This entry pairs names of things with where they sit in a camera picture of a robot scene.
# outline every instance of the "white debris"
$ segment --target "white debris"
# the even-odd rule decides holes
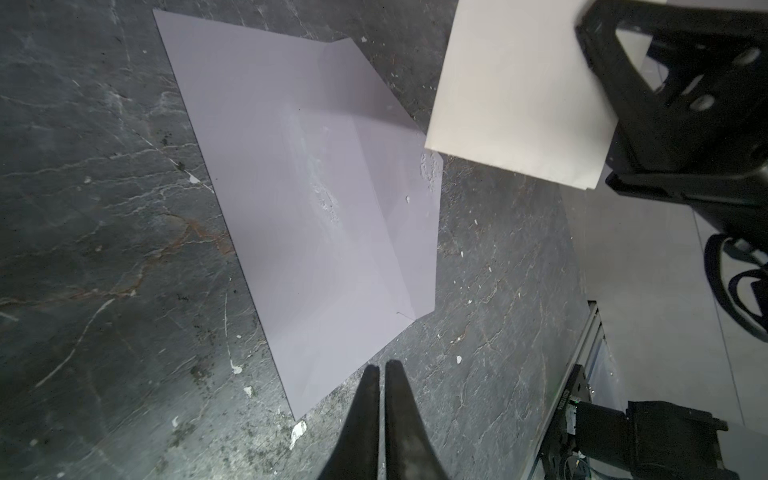
[[[293,427],[293,430],[290,433],[289,450],[293,450],[293,447],[296,446],[296,440],[300,439],[301,435],[304,435],[304,433],[306,433],[306,422],[302,420]]]

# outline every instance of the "marble tabletop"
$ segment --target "marble tabletop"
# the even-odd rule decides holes
[[[353,38],[425,130],[455,2],[4,5],[0,476],[312,478],[363,366],[291,445],[152,8]],[[520,478],[588,317],[557,186],[446,156],[437,256],[435,312],[371,362],[403,362],[451,478]]]

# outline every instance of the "open envelope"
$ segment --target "open envelope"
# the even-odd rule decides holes
[[[351,40],[154,14],[299,418],[434,310],[442,159]]]

